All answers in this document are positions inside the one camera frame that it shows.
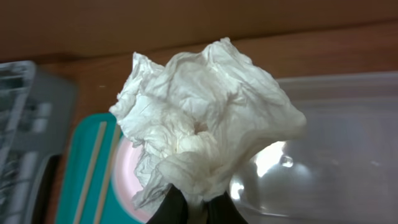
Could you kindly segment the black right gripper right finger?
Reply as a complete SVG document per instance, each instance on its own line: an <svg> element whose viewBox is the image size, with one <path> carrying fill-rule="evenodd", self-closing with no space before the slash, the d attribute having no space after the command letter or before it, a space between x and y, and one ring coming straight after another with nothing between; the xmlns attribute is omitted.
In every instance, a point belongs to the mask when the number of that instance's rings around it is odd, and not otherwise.
<svg viewBox="0 0 398 224"><path fill-rule="evenodd" d="M227 192L206 203L207 224L248 224Z"/></svg>

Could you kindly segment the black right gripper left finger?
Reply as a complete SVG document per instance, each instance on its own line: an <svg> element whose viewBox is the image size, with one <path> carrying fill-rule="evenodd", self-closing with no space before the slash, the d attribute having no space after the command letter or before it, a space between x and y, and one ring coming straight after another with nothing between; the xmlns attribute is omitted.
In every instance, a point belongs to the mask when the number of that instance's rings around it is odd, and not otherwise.
<svg viewBox="0 0 398 224"><path fill-rule="evenodd" d="M187 224L188 207L179 189L171 185L158 210L147 224Z"/></svg>

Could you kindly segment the white tissue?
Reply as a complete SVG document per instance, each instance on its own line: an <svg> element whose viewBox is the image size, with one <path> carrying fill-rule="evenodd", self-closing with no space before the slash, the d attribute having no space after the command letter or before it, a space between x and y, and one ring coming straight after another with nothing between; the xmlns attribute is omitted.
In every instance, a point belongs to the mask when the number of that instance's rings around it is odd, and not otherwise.
<svg viewBox="0 0 398 224"><path fill-rule="evenodd" d="M272 75L228 38L199 53L180 52L166 65L134 53L109 110L142 148L134 171L142 189L132 202L150 212L171 187L198 210L254 155L298 136L307 123Z"/></svg>

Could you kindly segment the grey dishwasher rack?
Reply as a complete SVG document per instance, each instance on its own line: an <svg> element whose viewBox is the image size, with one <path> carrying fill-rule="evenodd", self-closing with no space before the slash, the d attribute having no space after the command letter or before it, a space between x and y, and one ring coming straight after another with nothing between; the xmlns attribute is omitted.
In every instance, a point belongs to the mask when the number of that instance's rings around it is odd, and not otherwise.
<svg viewBox="0 0 398 224"><path fill-rule="evenodd" d="M1 223L43 223L77 87L32 61L1 64Z"/></svg>

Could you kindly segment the large white plate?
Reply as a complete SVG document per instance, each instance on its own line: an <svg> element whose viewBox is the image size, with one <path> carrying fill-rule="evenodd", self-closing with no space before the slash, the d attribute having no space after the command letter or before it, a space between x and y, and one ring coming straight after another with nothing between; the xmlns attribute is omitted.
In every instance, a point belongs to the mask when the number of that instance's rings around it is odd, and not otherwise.
<svg viewBox="0 0 398 224"><path fill-rule="evenodd" d="M135 208L132 203L133 196L143 189L134 174L141 149L141 146L134 147L130 140L122 137L113 160L113 192L121 209L135 223L146 223L152 216L142 209Z"/></svg>

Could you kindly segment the right wooden chopstick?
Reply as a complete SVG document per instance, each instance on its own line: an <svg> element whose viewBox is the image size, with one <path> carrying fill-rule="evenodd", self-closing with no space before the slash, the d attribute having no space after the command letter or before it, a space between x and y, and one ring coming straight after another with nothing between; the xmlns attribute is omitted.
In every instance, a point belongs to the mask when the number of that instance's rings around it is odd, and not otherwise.
<svg viewBox="0 0 398 224"><path fill-rule="evenodd" d="M107 160L105 171L104 171L104 176L103 176L101 190L100 190L99 197L98 197L98 203L96 206L95 216L93 219L94 224L100 224L100 222L101 222L104 204L106 201L106 195L107 195L107 191L108 191L108 187L109 187L109 181L111 178L114 152L118 147L120 137L121 137L121 128L118 124L116 124L114 127L114 133L113 133L113 138L112 138L112 142L111 142L111 147L109 150L108 160Z"/></svg>

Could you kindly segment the wooden chopstick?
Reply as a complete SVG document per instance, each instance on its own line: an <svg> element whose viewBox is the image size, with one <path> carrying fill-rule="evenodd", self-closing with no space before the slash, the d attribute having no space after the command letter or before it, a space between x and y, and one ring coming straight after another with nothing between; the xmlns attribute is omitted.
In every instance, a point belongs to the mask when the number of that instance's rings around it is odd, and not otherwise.
<svg viewBox="0 0 398 224"><path fill-rule="evenodd" d="M91 180L93 178L93 174L95 171L96 161L98 159L98 155L100 153L101 145L102 145L104 134L106 131L106 126L107 126L107 122L101 122L99 124L98 132L97 132L97 135L95 138L95 143L93 145L92 152L91 152L90 162L89 162L88 168L86 170L84 183L83 183L83 186L82 186L81 192L80 192L80 198L78 201L78 205L76 207L73 224L80 224L81 216L83 214L84 207L85 207L86 198L88 195L88 191L90 189Z"/></svg>
<svg viewBox="0 0 398 224"><path fill-rule="evenodd" d="M106 195L107 195L107 191L108 191L108 187L109 187L109 181L111 178L114 152L118 147L120 137L121 137L121 128L118 124L116 124L114 127L114 133L113 133L113 138L112 138L112 142L111 142L111 147L109 150L108 160L107 160L105 171L104 171L104 176L103 176L101 190L100 190L99 197L98 197L98 203L96 206L95 216L93 219L94 224L100 224L100 222L101 222L104 204L106 201Z"/></svg>

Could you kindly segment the teal serving tray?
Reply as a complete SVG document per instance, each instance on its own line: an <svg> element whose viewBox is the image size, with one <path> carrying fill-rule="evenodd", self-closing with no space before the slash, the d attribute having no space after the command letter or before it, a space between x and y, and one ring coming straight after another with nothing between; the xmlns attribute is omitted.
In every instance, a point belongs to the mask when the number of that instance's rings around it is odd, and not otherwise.
<svg viewBox="0 0 398 224"><path fill-rule="evenodd" d="M116 118L109 113L93 114L86 117L73 133L55 219L56 224L73 223L81 189L85 182L86 171L90 164L92 150L95 146L98 130L102 122L106 123L102 145L98 154L90 189L86 196L85 208L80 219L81 223L93 223L94 221L116 124Z"/></svg>

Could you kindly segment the left wooden chopstick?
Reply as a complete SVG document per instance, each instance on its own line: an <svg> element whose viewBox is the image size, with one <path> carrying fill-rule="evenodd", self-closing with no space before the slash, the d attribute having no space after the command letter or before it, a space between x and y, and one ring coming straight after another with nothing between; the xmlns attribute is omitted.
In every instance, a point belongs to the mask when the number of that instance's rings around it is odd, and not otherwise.
<svg viewBox="0 0 398 224"><path fill-rule="evenodd" d="M89 162L88 168L86 170L84 183L83 183L83 186L82 186L81 192L80 192L80 198L78 201L78 205L76 207L73 224L80 224L81 216L83 214L84 207L85 207L86 198L88 195L88 191L90 189L91 180L93 178L93 174L95 171L96 161L98 159L98 155L100 153L101 145L102 145L104 134L106 131L106 126L107 126L107 122L101 122L99 124L98 132L97 132L97 135L95 138L95 143L93 145L92 152L91 152L90 162Z"/></svg>

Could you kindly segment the clear plastic bin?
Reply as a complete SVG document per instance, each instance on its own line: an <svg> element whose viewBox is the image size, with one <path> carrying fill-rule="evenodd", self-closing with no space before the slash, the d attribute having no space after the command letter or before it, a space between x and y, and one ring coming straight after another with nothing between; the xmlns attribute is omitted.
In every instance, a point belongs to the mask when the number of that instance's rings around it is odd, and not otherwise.
<svg viewBox="0 0 398 224"><path fill-rule="evenodd" d="M397 74L279 80L307 119L232 179L249 223L397 222Z"/></svg>

